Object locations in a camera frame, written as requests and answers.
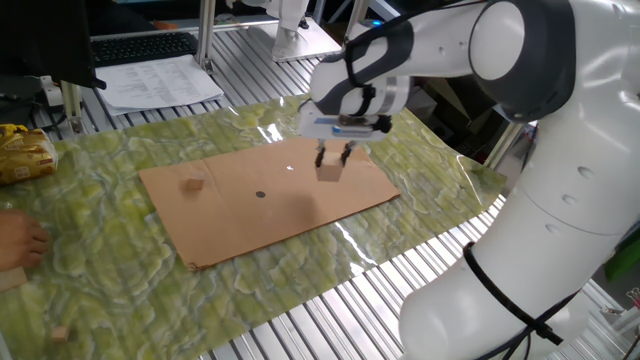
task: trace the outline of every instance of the black monitor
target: black monitor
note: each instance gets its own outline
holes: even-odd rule
[[[105,89],[93,64],[85,0],[0,0],[0,74]]]

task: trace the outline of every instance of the wooden cube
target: wooden cube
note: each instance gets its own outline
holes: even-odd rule
[[[56,344],[66,343],[68,337],[69,337],[69,328],[66,326],[58,326],[53,330],[53,335],[51,335],[53,342]]]
[[[200,171],[194,171],[191,173],[189,180],[187,180],[187,189],[189,190],[202,190],[204,187],[204,174]]]
[[[342,154],[327,152],[322,159],[322,165],[316,168],[316,176],[318,181],[338,182],[342,176]]]

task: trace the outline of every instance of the keyboard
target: keyboard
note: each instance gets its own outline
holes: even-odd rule
[[[96,67],[194,55],[197,48],[198,40],[184,32],[91,41]]]

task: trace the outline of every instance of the metal slatted table surface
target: metal slatted table surface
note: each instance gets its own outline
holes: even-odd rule
[[[314,58],[274,63],[270,54],[251,39],[246,26],[216,31],[213,47],[216,50],[213,79],[224,90],[221,99],[111,116],[94,90],[82,89],[82,122],[86,133],[124,129],[304,94],[309,90],[313,68],[320,61]],[[35,125],[51,124],[54,118],[55,115],[39,113]],[[65,125],[51,133],[54,141],[73,136]],[[403,347],[398,335],[398,316],[403,299],[411,291],[433,281],[460,258],[463,246],[479,239],[504,201],[500,197],[480,216],[203,354],[200,360],[399,358]],[[593,281],[585,286],[584,292],[590,299],[591,318],[587,331],[548,358],[622,358],[629,342],[612,333],[599,315],[603,307],[619,308],[619,305]]]

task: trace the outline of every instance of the sheet of paper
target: sheet of paper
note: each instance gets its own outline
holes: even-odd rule
[[[319,182],[317,141],[292,138],[202,160],[140,171],[153,204],[192,270],[275,244],[400,196],[360,148],[339,182]],[[344,142],[327,143],[341,152]],[[204,188],[186,187],[190,174]]]
[[[223,92],[191,55],[96,69],[107,82],[98,90],[111,115],[184,106]]]

